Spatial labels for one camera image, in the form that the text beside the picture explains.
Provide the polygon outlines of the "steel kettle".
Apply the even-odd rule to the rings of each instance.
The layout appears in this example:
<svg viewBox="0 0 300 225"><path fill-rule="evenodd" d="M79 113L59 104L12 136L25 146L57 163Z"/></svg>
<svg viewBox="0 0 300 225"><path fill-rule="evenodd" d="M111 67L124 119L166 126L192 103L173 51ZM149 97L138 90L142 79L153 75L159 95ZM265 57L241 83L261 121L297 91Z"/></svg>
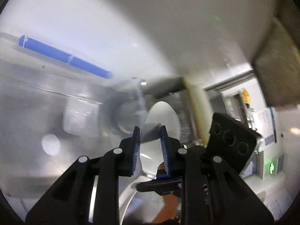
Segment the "steel kettle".
<svg viewBox="0 0 300 225"><path fill-rule="evenodd" d="M110 100L110 117L114 128L128 135L135 126L142 127L148 109L142 92L142 80L122 81Z"/></svg>

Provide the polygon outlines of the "white ladle spoon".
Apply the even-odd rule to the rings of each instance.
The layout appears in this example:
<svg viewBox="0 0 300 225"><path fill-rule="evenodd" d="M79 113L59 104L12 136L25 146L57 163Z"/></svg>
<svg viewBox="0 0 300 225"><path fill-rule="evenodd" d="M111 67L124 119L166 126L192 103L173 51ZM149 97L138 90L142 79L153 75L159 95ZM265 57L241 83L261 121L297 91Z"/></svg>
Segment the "white ladle spoon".
<svg viewBox="0 0 300 225"><path fill-rule="evenodd" d="M158 166L163 163L161 127L165 126L169 137L179 139L181 127L174 109L164 101L155 103L145 119L140 132L140 145L136 170L127 185L119 188L119 222L122 223L126 210L137 193L136 184L156 179Z"/></svg>

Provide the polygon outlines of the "square white dish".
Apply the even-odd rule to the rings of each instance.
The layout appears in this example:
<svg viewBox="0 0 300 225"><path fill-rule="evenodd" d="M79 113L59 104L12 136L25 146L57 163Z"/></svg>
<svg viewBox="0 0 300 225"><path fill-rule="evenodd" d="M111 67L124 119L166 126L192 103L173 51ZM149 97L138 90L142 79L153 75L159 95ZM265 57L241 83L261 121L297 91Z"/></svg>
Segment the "square white dish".
<svg viewBox="0 0 300 225"><path fill-rule="evenodd" d="M99 112L99 103L77 97L69 97L63 116L64 131L80 137L98 137Z"/></svg>

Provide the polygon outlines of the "clear plastic storage box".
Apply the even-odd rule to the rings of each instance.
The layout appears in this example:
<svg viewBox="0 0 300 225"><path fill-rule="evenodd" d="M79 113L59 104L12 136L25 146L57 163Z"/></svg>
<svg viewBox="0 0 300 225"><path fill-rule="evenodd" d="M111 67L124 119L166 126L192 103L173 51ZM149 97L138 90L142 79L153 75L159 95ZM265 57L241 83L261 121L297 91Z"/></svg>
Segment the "clear plastic storage box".
<svg viewBox="0 0 300 225"><path fill-rule="evenodd" d="M110 117L110 100L127 80L106 80L65 65L27 49L26 42L27 38L1 33L1 191L38 198L77 158L102 156L132 132L117 131ZM64 131L69 97L100 104L98 137ZM42 148L48 134L61 143L58 155L50 156Z"/></svg>

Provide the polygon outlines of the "yellow bottle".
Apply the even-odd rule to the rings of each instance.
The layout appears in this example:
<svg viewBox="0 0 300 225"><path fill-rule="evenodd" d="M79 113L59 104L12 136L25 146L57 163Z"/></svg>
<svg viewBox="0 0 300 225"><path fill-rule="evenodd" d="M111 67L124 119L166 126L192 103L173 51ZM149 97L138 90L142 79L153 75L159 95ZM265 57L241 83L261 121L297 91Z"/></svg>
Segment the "yellow bottle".
<svg viewBox="0 0 300 225"><path fill-rule="evenodd" d="M245 105L249 105L250 101L251 101L250 100L250 95L245 89L243 89L243 91L241 92L241 96L242 96L242 99L243 99L243 103Z"/></svg>

